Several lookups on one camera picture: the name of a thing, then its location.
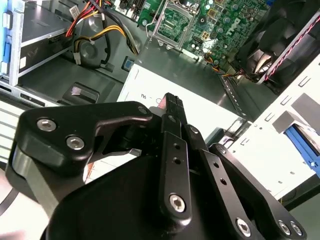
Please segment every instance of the fan blade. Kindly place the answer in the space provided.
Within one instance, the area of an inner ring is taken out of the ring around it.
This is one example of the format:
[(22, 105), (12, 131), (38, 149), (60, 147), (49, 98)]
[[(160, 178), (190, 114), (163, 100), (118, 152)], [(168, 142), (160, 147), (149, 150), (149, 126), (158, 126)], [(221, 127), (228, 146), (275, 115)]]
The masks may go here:
[(254, 73), (256, 74), (257, 72), (259, 72), (261, 67), (263, 65), (265, 65), (265, 62), (268, 61), (270, 58), (271, 58), (271, 56), (269, 54), (267, 54), (267, 53), (262, 54), (262, 56), (260, 57), (258, 63), (255, 66)]

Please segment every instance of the red wire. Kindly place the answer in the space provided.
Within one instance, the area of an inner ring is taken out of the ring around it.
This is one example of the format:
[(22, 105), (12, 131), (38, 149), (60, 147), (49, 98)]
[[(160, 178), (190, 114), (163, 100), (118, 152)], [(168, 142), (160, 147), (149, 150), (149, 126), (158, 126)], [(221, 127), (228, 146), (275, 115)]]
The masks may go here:
[(72, 33), (72, 29), (74, 28), (75, 24), (78, 22), (78, 20), (80, 20), (81, 18), (83, 18), (85, 15), (87, 15), (88, 13), (90, 13), (92, 10), (95, 9), (95, 6), (92, 6), (89, 10), (85, 11), (82, 10), (82, 12), (80, 13), (79, 17), (73, 21), (73, 23), (71, 24), (71, 26), (69, 27), (69, 30), (66, 32), (66, 37), (70, 37), (71, 33)]
[(286, 59), (286, 57), (292, 52), (292, 50), (301, 42), (301, 40), (307, 35), (311, 29), (317, 24), (317, 22), (320, 21), (320, 16), (316, 18), (316, 20), (308, 27), (307, 30), (299, 37), (297, 41), (290, 47), (290, 49), (285, 53), (285, 55), (281, 58), (281, 60), (277, 63), (277, 65), (272, 69), (272, 71), (269, 73), (269, 75), (265, 76), (265, 81), (267, 81), (272, 74), (275, 73), (275, 71), (279, 68), (279, 66), (283, 63), (283, 61)]

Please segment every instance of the black wire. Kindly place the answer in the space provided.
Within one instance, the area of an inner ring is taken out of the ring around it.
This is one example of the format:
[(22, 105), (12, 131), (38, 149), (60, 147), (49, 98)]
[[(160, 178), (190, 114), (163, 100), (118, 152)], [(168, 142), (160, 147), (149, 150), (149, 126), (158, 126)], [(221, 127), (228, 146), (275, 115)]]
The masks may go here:
[[(103, 26), (103, 29), (107, 28), (107, 26), (108, 26), (107, 19), (102, 20), (102, 26)], [(111, 47), (110, 47), (110, 39), (109, 39), (107, 32), (105, 33), (104, 37), (105, 37), (105, 43), (106, 43), (106, 49), (105, 49), (106, 57), (105, 57), (104, 61), (101, 60), (101, 63), (107, 64), (107, 62), (109, 61), (109, 58), (110, 58), (110, 54), (111, 54)]]
[(95, 6), (96, 9), (98, 9), (98, 11), (100, 13), (104, 13), (104, 15), (108, 16), (111, 20), (113, 20), (116, 24), (118, 24), (120, 28), (122, 28), (122, 30), (124, 31), (124, 35), (126, 37), (126, 44), (129, 46), (129, 48), (132, 51), (132, 49), (133, 49), (132, 43), (130, 42), (130, 39), (128, 37), (128, 33), (127, 33), (124, 25), (120, 21), (120, 19), (117, 16), (113, 15), (111, 12), (107, 11), (106, 9), (101, 8), (94, 0), (89, 0), (89, 1), (91, 4), (93, 4)]

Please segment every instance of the cooling fan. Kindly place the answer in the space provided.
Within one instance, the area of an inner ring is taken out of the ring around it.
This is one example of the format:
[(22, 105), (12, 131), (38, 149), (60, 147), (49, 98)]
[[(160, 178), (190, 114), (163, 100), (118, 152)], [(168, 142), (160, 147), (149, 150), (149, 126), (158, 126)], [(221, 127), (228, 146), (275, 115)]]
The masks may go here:
[(319, 21), (319, 0), (276, 0), (231, 65), (278, 95), (320, 53)]

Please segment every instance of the motherboard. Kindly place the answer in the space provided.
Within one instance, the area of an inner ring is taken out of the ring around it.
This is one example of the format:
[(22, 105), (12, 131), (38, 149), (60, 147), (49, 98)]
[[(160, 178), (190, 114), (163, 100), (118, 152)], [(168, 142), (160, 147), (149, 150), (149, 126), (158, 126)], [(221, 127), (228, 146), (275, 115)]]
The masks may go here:
[(268, 9), (265, 0), (146, 0), (135, 20), (160, 45), (197, 59), (211, 54), (214, 65), (224, 66)]

